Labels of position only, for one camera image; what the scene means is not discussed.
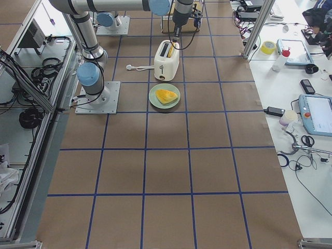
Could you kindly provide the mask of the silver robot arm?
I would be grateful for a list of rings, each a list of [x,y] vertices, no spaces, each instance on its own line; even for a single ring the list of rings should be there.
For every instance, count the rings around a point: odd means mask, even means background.
[[[104,26],[109,30],[117,30],[122,25],[117,11],[99,12],[96,19],[99,25]]]
[[[201,12],[194,7],[193,1],[50,1],[50,4],[69,16],[67,24],[72,24],[78,37],[75,41],[82,45],[82,55],[85,61],[96,67],[97,74],[102,78],[101,83],[93,83],[95,90],[88,90],[81,79],[80,83],[86,92],[88,103],[93,103],[102,99],[105,89],[104,68],[102,61],[107,58],[106,51],[100,46],[96,37],[90,12],[104,13],[110,11],[149,11],[158,16],[166,15],[172,5],[174,12],[172,21],[175,24],[174,38],[179,38],[184,26],[190,18],[195,19],[200,24],[199,15]]]

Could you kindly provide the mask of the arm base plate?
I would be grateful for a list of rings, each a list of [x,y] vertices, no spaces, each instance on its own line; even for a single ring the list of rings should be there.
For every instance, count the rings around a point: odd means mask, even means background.
[[[127,36],[129,32],[130,16],[117,16],[111,26],[99,25],[97,36]]]
[[[96,96],[87,95],[88,98],[79,98],[75,113],[77,115],[101,115],[117,113],[121,82],[106,81],[101,95],[94,101]]]

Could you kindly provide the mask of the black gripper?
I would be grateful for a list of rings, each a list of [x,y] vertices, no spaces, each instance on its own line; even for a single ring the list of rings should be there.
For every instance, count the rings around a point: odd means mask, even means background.
[[[176,0],[172,17],[175,25],[174,38],[180,38],[182,26],[187,24],[189,18],[195,19],[194,26],[198,27],[202,13],[195,7],[193,0]]]

